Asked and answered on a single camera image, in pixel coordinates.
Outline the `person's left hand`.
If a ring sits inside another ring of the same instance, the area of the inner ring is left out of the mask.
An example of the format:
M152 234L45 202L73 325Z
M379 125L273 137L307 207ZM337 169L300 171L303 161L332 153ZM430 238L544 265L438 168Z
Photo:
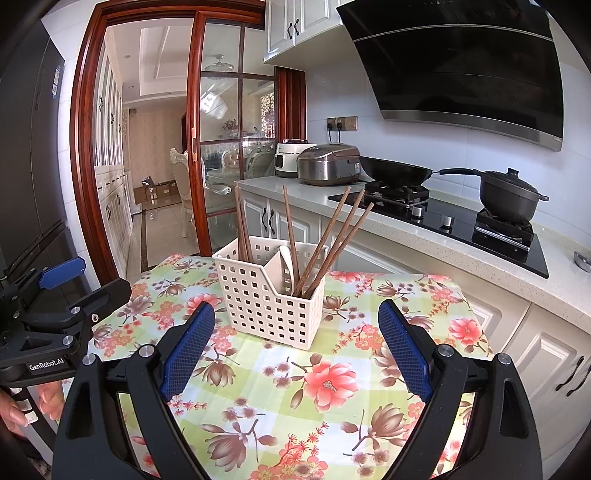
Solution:
M36 386L39 399L37 405L44 415L51 420L59 420L64 407L64 395L60 381ZM1 419L8 430L23 437L21 427L28 425L28 420L16 401L4 390L0 399Z

